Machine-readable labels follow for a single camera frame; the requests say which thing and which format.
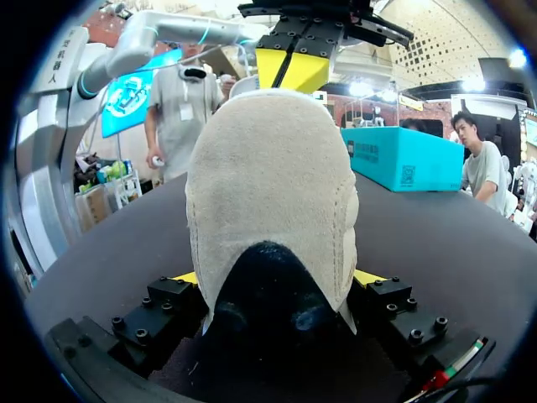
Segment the name badge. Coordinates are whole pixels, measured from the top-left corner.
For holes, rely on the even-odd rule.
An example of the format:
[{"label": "name badge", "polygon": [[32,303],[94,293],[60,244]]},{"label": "name badge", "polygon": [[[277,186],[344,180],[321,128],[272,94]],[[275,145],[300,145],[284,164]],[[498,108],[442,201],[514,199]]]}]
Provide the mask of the name badge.
[{"label": "name badge", "polygon": [[179,113],[182,122],[185,120],[192,120],[194,118],[194,109],[192,109],[191,103],[181,104]]}]

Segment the hand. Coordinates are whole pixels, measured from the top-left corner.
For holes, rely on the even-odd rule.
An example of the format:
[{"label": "hand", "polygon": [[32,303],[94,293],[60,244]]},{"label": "hand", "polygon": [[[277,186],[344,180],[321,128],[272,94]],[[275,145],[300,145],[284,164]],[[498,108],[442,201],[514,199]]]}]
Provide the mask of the hand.
[{"label": "hand", "polygon": [[237,79],[233,76],[222,82],[222,93],[226,99],[229,99],[229,91],[232,90],[236,82]]},{"label": "hand", "polygon": [[149,168],[151,168],[152,170],[157,170],[159,167],[153,163],[153,157],[158,157],[164,162],[162,151],[160,150],[160,147],[158,145],[154,145],[153,147],[149,148],[148,156],[145,159],[145,161],[148,163]]}]

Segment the stitching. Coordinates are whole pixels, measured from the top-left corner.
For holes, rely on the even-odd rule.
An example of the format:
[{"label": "stitching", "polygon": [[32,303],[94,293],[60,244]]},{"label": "stitching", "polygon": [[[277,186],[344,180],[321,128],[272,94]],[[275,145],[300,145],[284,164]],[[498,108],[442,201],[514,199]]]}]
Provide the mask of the stitching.
[{"label": "stitching", "polygon": [[196,238],[196,256],[195,256],[195,259],[196,259],[196,266],[197,266],[198,273],[199,273],[198,283],[199,283],[199,286],[200,286],[201,293],[205,296],[205,287],[203,286],[203,279],[202,279],[201,270],[200,270],[200,242],[199,242],[199,237],[198,237],[198,222],[197,222],[197,219],[196,219],[196,204],[194,203],[194,201],[192,201],[192,219],[194,221],[194,228],[193,229],[195,229],[195,231],[196,231],[195,232],[195,238]]},{"label": "stitching", "polygon": [[332,222],[332,253],[333,253],[333,264],[334,264],[334,295],[335,298],[339,299],[339,287],[337,286],[337,278],[339,277],[337,263],[336,263],[336,222],[337,222],[337,202],[340,198],[339,193],[343,187],[343,183],[336,188],[336,201],[334,202],[334,221]]}]

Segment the cardboard box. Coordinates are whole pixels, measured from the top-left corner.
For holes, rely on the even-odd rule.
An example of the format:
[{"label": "cardboard box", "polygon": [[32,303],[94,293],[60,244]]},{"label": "cardboard box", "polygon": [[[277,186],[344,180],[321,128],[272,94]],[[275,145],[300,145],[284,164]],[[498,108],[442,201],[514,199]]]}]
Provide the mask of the cardboard box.
[{"label": "cardboard box", "polygon": [[391,191],[459,191],[464,147],[399,127],[344,128],[352,170]]},{"label": "cardboard box", "polygon": [[85,193],[75,195],[76,210],[81,223],[82,232],[112,214],[108,203],[108,192],[104,185],[93,186]]}]

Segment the black round table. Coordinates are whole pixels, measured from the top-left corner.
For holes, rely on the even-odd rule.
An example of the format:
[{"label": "black round table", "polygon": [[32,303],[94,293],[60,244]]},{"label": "black round table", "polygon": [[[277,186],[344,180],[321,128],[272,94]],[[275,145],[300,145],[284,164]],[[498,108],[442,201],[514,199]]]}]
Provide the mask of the black round table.
[{"label": "black round table", "polygon": [[[420,304],[448,317],[452,327],[472,327],[496,339],[497,347],[479,374],[501,372],[534,312],[537,244],[504,217],[460,192],[393,193],[361,175],[357,175],[357,190],[358,268],[384,277],[397,275],[414,287]],[[67,317],[77,321],[89,316],[110,329],[110,317],[138,305],[148,283],[161,275],[192,270],[183,176],[86,233],[50,267],[26,308],[39,334]],[[390,401],[404,386],[405,375],[386,361],[377,345],[368,343],[363,341],[357,352],[348,354],[354,357],[354,370],[345,369],[335,383],[339,390],[352,385],[355,391],[334,401],[373,397]],[[209,400],[207,391],[195,391],[193,381],[181,381],[192,370],[195,349],[196,340],[182,343],[152,379]],[[378,365],[365,364],[374,357]],[[301,382],[315,385],[312,378]],[[322,382],[316,382],[315,387],[322,388]],[[224,401],[237,393],[235,385],[227,385],[227,392],[220,390],[212,400]],[[249,382],[241,392],[242,400],[262,401],[252,396],[263,387],[270,390],[266,384]],[[266,401],[274,401],[274,396],[263,395]],[[301,400],[298,395],[287,396],[287,401]],[[322,396],[312,393],[305,401],[322,401]]]}]

